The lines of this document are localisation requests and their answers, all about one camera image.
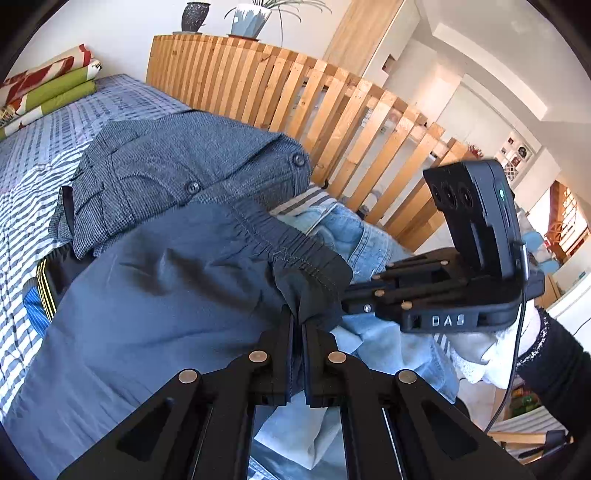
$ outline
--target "camera lens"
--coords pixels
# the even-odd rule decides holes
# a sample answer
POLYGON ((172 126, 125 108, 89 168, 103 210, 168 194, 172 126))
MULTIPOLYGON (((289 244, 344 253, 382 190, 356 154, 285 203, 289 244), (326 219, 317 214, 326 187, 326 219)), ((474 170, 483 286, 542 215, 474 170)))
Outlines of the camera lens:
POLYGON ((433 194, 433 197, 441 203, 441 194, 435 185, 431 185, 431 193, 433 194))
POLYGON ((462 203, 464 204, 464 206, 466 206, 467 208, 472 208, 474 203, 472 202, 472 195, 470 195, 470 192, 468 191, 468 189, 464 185, 462 185, 459 189, 459 192, 460 192, 460 199, 462 200, 462 203))
POLYGON ((449 204, 452 207, 456 208, 457 207, 456 194, 453 193, 453 190, 452 190, 452 188, 449 185, 444 185, 443 186, 443 194, 447 198, 447 201, 449 202, 449 204))

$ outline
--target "yellow stripe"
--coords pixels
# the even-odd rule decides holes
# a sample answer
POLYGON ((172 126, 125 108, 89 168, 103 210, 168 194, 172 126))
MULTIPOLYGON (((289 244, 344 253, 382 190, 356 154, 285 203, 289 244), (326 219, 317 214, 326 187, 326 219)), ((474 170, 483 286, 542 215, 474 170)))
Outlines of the yellow stripe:
POLYGON ((45 275, 46 264, 47 264, 47 259, 45 259, 43 261, 43 271, 41 272, 41 276, 43 277, 43 281, 45 282, 45 287, 47 288, 47 298, 49 299, 49 303, 51 304, 51 308, 53 309, 53 312, 51 314, 51 318, 53 318, 53 316, 57 312, 57 308, 56 308, 55 302, 53 301, 53 297, 51 296, 51 290, 49 289, 49 282, 47 281, 47 277, 45 275))
POLYGON ((41 304, 43 305, 43 310, 45 310, 45 314, 47 315, 47 317, 51 319, 51 316, 49 315, 49 312, 47 311, 47 302, 45 300, 45 292, 43 292, 43 285, 41 285, 41 277, 39 276, 40 268, 42 268, 42 265, 43 265, 43 260, 41 260, 37 264, 37 270, 36 270, 37 291, 39 292, 39 297, 41 298, 41 304))
POLYGON ((53 320, 53 315, 55 313, 54 310, 51 309, 51 304, 53 304, 53 301, 50 304, 51 293, 49 292, 49 286, 44 273, 46 263, 47 259, 45 258, 41 261, 37 268, 37 283, 39 286, 39 293, 41 296, 41 302, 43 303, 43 308, 45 309, 49 319, 53 320))

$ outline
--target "light blue denim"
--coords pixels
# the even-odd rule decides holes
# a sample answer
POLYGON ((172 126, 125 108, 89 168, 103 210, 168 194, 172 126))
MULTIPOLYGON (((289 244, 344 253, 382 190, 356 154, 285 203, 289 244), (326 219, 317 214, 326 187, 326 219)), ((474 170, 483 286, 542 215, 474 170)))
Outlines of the light blue denim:
MULTIPOLYGON (((388 263, 411 255, 386 232, 340 203, 277 218, 343 257, 353 270, 353 283, 368 281, 388 263)), ((412 369, 447 400, 455 401, 459 388, 455 370, 433 336, 402 333, 397 323, 373 313, 344 315, 332 334, 339 350, 357 356, 368 367, 389 374, 412 369)), ((257 465, 283 480, 345 479, 340 417, 332 410, 306 409, 303 393, 287 407, 278 408, 253 443, 257 465)))

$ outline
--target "dark vase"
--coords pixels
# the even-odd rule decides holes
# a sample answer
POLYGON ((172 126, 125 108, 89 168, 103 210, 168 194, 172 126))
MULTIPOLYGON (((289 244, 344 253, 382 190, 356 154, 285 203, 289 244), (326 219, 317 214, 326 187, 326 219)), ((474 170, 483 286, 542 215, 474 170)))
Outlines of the dark vase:
POLYGON ((189 2, 183 12, 181 30, 184 32, 196 32, 201 25, 203 25, 208 13, 209 4, 203 2, 189 2))

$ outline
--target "black cable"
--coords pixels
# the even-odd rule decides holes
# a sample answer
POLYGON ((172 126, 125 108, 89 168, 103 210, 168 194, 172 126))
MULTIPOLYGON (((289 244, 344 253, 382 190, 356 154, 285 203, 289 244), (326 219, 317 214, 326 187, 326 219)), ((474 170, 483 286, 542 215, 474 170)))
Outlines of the black cable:
POLYGON ((576 331, 576 332, 574 332, 574 334, 573 334, 573 337, 574 337, 574 336, 575 336, 577 333, 579 333, 579 332, 581 331, 581 328, 583 328, 583 327, 584 327, 585 325, 587 325, 589 322, 591 322, 591 319, 587 319, 585 322, 583 322, 583 324, 582 324, 582 325, 581 325, 579 328, 577 328, 577 331, 576 331))
POLYGON ((511 374, 509 376, 509 385, 507 386, 507 390, 505 392, 505 396, 503 396, 503 401, 499 408, 497 409, 496 413, 494 414, 493 418, 487 425, 484 430, 484 433, 488 433, 489 430, 492 428, 494 423, 496 422, 497 418, 505 408, 505 404, 509 397, 511 396, 511 388, 513 386, 513 382, 515 381, 515 373, 517 371, 517 358, 519 357, 519 343, 521 341, 521 331, 523 330, 523 324, 525 321, 525 305, 527 304, 527 298, 525 297, 525 289, 521 291, 521 310, 519 312, 519 323, 517 324, 517 337, 515 338, 515 349, 513 351, 513 363, 511 365, 511 374))

